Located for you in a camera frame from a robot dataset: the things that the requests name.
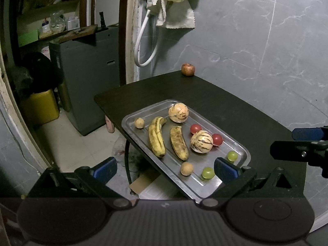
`green box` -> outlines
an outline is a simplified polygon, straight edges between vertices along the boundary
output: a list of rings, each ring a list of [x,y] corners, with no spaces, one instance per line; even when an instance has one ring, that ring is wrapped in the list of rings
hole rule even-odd
[[[19,47],[22,47],[26,44],[35,42],[37,40],[39,40],[39,34],[38,34],[38,30],[36,29],[18,36],[18,45]]]

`table leg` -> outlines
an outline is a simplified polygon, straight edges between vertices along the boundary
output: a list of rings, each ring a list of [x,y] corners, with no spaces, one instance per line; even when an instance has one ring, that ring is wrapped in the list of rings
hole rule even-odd
[[[125,151],[124,151],[124,164],[125,164],[126,176],[128,178],[128,182],[130,185],[132,183],[132,180],[131,180],[130,169],[129,169],[129,148],[130,148],[130,142],[126,140]],[[130,194],[135,195],[136,193],[133,190],[131,190]]]

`white hose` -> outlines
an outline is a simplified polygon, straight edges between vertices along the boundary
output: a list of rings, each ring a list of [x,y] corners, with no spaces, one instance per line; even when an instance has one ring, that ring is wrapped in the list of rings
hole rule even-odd
[[[149,19],[149,14],[150,14],[150,10],[147,10],[145,19],[144,19],[144,21],[142,23],[140,32],[139,32],[138,37],[137,37],[136,45],[134,47],[134,62],[135,62],[135,64],[138,67],[146,66],[146,65],[148,65],[153,60],[154,56],[157,53],[158,46],[159,46],[159,44],[161,42],[161,39],[162,39],[162,29],[160,28],[159,29],[159,33],[158,33],[158,38],[157,38],[156,46],[154,48],[153,53],[151,54],[151,56],[148,58],[148,60],[145,63],[140,64],[140,58],[138,56],[138,52],[140,50],[140,41],[141,41],[141,38],[142,38],[142,34],[143,34],[144,30],[145,30],[145,27],[146,27],[147,22],[148,22],[148,19]]]

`black circular disc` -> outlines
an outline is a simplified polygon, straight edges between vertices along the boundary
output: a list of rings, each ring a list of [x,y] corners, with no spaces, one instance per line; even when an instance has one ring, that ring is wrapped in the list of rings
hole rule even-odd
[[[64,245],[90,237],[103,225],[106,214],[99,198],[27,198],[17,220],[29,240]]]
[[[232,198],[226,216],[246,237],[277,243],[307,235],[314,221],[306,198]]]

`yellow container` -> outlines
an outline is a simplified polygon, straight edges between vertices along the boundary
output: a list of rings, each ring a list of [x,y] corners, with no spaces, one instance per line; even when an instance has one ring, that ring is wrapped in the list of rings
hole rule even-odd
[[[52,90],[31,94],[22,101],[22,109],[34,125],[43,125],[59,117],[59,110]]]

